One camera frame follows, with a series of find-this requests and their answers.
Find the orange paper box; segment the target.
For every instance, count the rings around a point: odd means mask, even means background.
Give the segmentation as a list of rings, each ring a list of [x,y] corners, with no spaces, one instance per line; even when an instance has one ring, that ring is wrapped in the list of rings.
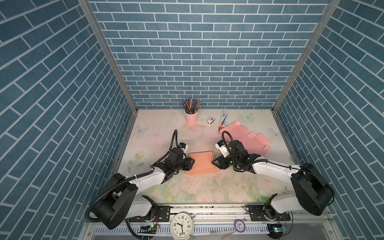
[[[214,158],[214,152],[199,152],[191,153],[190,158],[195,160],[191,170],[186,171],[187,175],[196,176],[196,175],[206,175],[214,174],[221,171],[218,167],[212,164]]]

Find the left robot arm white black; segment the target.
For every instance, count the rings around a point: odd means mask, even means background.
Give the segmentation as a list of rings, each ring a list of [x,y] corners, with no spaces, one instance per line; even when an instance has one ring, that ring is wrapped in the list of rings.
[[[195,160],[187,157],[187,149],[186,144],[178,144],[152,164],[148,172],[128,178],[121,174],[113,175],[87,208],[86,221],[102,222],[112,230],[127,218],[145,217],[152,220],[157,203],[147,196],[142,196],[136,202],[134,199],[144,190],[170,180],[180,171],[190,171]]]

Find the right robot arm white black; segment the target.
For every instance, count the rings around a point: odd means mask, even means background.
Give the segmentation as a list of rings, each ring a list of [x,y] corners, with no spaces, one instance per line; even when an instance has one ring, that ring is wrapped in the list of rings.
[[[334,189],[312,164],[286,165],[258,154],[249,154],[238,140],[229,143],[220,140],[216,143],[216,148],[222,156],[212,163],[219,169],[232,167],[238,173],[269,176],[293,188],[285,194],[272,194],[264,203],[263,212],[269,220],[275,220],[280,214],[299,210],[320,216],[335,199]]]

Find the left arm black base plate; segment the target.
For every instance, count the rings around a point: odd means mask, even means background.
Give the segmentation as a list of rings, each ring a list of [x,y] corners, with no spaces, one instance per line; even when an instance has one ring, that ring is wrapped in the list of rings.
[[[170,206],[157,206],[155,209],[151,208],[149,213],[142,216],[135,216],[128,218],[130,222],[139,223],[139,222],[164,222],[167,223],[170,221],[171,207]]]

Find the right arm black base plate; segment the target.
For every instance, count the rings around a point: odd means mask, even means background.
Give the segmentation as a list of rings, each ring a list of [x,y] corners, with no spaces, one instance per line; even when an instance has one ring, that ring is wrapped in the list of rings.
[[[252,222],[288,222],[291,220],[291,215],[289,212],[279,214],[272,207],[266,207],[265,205],[247,205],[245,210],[249,213]]]

